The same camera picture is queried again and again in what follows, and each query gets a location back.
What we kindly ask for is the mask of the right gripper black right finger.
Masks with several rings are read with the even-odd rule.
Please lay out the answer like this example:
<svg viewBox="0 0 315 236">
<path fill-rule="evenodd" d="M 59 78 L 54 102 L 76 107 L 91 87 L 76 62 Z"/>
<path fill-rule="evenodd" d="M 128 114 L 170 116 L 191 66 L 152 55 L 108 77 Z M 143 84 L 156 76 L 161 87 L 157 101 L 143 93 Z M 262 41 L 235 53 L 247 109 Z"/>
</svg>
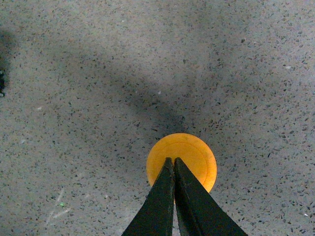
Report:
<svg viewBox="0 0 315 236">
<path fill-rule="evenodd" d="M 181 158 L 175 159 L 175 203 L 182 236 L 246 236 Z"/>
</svg>

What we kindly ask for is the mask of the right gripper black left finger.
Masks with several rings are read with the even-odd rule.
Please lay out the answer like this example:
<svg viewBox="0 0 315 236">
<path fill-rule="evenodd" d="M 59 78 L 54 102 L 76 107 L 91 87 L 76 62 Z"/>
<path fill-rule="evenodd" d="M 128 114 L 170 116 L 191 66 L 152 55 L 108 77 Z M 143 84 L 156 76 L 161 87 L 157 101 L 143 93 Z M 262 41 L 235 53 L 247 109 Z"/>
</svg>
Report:
<svg viewBox="0 0 315 236">
<path fill-rule="evenodd" d="M 143 206 L 123 232 L 124 236 L 171 236 L 174 213 L 175 174 L 166 158 Z"/>
</svg>

